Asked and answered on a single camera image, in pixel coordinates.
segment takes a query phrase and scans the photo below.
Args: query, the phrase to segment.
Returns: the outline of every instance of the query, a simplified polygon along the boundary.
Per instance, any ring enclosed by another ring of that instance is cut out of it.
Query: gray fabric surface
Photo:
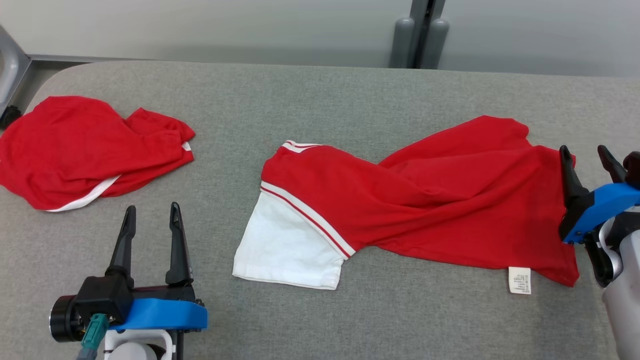
[[[638,150],[640,81],[432,70],[110,62],[65,70],[32,103],[84,95],[128,116],[177,117],[196,160],[146,187],[66,213],[31,209],[0,188],[0,348],[7,359],[72,359],[47,317],[54,301],[107,267],[125,208],[138,208],[137,286],[168,269],[171,201],[180,203],[196,294],[209,330],[188,334],[186,359],[616,359],[584,250],[567,288],[533,275],[531,296],[505,270],[404,258],[377,248],[342,267],[336,291],[231,276],[259,194],[263,162],[287,139],[327,143],[369,161],[482,114],[513,117],[530,140],[578,157],[585,186],[609,182],[596,146]]]

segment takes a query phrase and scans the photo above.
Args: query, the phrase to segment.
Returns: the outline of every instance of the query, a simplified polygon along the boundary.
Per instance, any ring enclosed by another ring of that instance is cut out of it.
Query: care label
[[[509,291],[531,295],[531,269],[509,266]]]

